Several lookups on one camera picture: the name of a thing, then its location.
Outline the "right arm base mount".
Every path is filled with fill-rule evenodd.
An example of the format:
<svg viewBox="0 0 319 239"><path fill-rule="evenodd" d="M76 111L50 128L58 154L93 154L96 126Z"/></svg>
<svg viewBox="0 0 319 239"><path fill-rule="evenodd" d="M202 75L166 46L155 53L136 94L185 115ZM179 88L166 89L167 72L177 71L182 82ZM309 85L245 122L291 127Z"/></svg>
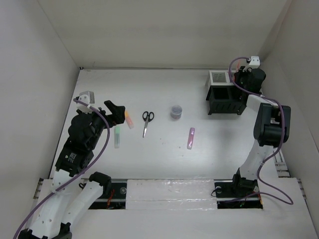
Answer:
<svg viewBox="0 0 319 239"><path fill-rule="evenodd" d="M211 196L217 199L218 209L263 209L256 182L253 187L241 187L233 180L215 180Z"/></svg>

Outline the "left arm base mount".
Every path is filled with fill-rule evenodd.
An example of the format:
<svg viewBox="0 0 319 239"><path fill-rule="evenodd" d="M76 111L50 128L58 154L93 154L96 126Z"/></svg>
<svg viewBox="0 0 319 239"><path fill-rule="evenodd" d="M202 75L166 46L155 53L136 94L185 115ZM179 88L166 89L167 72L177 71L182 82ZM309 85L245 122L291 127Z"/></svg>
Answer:
<svg viewBox="0 0 319 239"><path fill-rule="evenodd" d="M95 172L89 178L83 179L83 182L80 182L78 186L83 190L90 179L102 182L106 188L103 189L103 194L89 207L89 210L123 210L126 208L127 180L112 180L106 174Z"/></svg>

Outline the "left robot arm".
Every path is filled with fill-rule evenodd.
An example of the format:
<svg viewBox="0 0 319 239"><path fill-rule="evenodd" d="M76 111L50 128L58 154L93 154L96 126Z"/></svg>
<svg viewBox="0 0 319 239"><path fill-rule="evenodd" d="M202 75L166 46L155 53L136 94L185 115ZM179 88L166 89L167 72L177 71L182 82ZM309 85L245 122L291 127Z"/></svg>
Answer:
<svg viewBox="0 0 319 239"><path fill-rule="evenodd" d="M15 239L70 239L79 219L99 197L111 193L111 177L100 172L90 175L84 189L71 202L71 196L80 183L82 175L102 156L108 143L94 156L93 151L104 130L110 137L110 129L125 121L125 107L105 101L111 114L95 108L83 97L73 100L77 114L68 129L68 138L55 164L50 193L26 216L14 234ZM23 229L33 214L39 211L33 224Z"/></svg>

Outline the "jar of paper clips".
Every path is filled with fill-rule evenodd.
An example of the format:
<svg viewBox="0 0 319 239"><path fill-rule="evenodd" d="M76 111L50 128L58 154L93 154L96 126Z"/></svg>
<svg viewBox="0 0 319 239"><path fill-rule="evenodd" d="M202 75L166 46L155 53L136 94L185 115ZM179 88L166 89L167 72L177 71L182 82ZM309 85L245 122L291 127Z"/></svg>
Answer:
<svg viewBox="0 0 319 239"><path fill-rule="evenodd" d="M174 105L171 107L170 116L172 119L180 119L182 115L182 107L180 105Z"/></svg>

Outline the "purple highlighter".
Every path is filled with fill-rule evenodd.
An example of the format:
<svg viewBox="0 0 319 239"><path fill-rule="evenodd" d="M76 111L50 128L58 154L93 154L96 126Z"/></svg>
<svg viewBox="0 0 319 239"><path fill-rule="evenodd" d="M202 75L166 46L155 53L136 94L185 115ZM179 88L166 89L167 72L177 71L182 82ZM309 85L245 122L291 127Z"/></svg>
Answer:
<svg viewBox="0 0 319 239"><path fill-rule="evenodd" d="M195 128L191 127L189 130L188 140L187 140L187 149L191 150L194 142Z"/></svg>

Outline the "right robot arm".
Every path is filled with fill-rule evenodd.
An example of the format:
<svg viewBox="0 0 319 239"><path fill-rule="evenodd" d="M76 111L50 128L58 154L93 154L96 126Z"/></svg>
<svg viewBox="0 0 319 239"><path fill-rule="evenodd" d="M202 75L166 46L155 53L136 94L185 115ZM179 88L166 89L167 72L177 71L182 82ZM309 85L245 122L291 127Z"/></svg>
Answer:
<svg viewBox="0 0 319 239"><path fill-rule="evenodd" d="M282 106L261 93L266 73L244 66L234 74L233 83L242 91L240 99L257 112L253 129L254 143L245 162L233 176L230 190L235 197L256 193L260 172L266 161L275 156L289 138L291 108Z"/></svg>

